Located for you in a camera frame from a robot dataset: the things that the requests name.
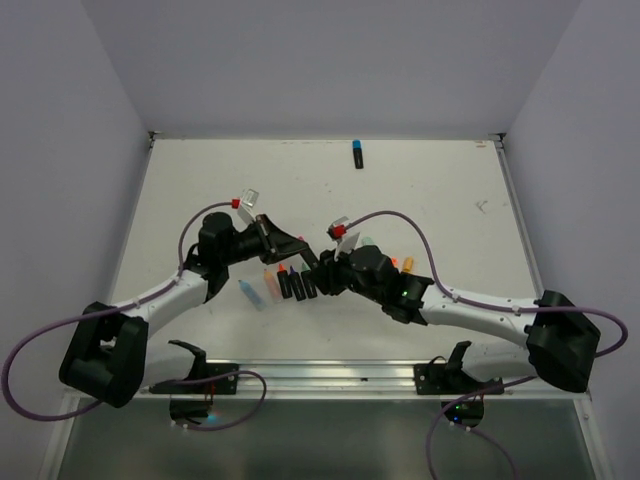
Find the green cap black highlighter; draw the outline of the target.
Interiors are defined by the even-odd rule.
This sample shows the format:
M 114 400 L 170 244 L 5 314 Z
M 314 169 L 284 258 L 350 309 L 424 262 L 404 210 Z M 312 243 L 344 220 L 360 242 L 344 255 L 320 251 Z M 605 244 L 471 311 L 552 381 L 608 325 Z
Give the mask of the green cap black highlighter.
M 300 277 L 306 296 L 308 299 L 318 297 L 317 288 L 311 277 L 311 270 L 306 263 L 302 263 Z

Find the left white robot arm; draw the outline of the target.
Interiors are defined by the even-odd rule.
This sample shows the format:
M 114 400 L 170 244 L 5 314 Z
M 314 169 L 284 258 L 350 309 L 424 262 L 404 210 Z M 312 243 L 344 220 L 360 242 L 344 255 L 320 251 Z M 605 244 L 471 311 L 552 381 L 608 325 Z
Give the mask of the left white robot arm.
M 113 306 L 95 302 L 84 310 L 62 360 L 60 381 L 116 408 L 147 386 L 201 390 L 208 379 L 203 350 L 172 340 L 168 348 L 152 351 L 149 340 L 213 299 L 228 281 L 230 266 L 253 258 L 272 265 L 296 255 L 311 267 L 317 264 L 307 242 L 282 231 L 266 215 L 242 231 L 226 213 L 206 215 L 197 243 L 163 286 L 137 299 Z

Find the blue cap black highlighter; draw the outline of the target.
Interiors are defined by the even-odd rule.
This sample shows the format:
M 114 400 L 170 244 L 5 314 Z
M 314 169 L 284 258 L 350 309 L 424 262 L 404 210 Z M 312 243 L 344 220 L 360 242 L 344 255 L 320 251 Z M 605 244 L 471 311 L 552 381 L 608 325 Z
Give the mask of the blue cap black highlighter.
M 355 139 L 352 141 L 352 155 L 354 160 L 354 166 L 357 170 L 364 168 L 363 149 L 361 141 Z

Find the purple black highlighter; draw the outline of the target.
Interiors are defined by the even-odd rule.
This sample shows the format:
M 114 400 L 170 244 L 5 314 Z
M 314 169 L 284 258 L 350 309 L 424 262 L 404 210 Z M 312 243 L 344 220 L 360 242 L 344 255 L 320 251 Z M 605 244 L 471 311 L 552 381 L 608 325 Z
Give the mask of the purple black highlighter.
M 300 274 L 294 269 L 293 266 L 289 267 L 289 282 L 294 297 L 297 301 L 303 301 L 307 298 L 306 291 L 304 289 Z

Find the orange cap black highlighter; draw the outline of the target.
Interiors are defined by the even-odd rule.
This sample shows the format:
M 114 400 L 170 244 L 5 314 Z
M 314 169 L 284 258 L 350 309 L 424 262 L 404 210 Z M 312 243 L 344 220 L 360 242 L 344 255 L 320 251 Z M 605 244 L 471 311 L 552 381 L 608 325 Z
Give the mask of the orange cap black highlighter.
M 290 299 L 293 296 L 289 271 L 283 264 L 278 265 L 277 280 L 283 299 Z

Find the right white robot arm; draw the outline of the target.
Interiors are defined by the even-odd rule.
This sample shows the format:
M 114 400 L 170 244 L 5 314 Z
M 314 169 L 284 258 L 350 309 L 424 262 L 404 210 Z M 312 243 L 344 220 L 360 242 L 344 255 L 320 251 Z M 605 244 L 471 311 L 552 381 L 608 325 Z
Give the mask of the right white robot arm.
M 400 272 L 376 246 L 349 253 L 325 251 L 310 276 L 325 295 L 349 290 L 377 303 L 402 324 L 457 327 L 495 338 L 492 344 L 464 340 L 447 362 L 427 368 L 425 377 L 442 391 L 470 393 L 506 378 L 535 376 L 560 390 L 586 391 L 600 340 L 597 327 L 565 296 L 547 291 L 542 299 L 496 298 L 439 288 L 428 277 Z

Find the light blue highlighter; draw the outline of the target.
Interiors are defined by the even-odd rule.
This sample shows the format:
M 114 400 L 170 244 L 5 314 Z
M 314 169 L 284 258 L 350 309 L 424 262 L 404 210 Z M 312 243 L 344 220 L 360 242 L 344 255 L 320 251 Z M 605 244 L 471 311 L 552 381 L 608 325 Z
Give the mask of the light blue highlighter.
M 257 293 L 253 286 L 245 280 L 239 280 L 238 285 L 245 297 L 250 301 L 253 307 L 257 311 L 263 311 L 266 308 L 266 303 L 262 297 Z

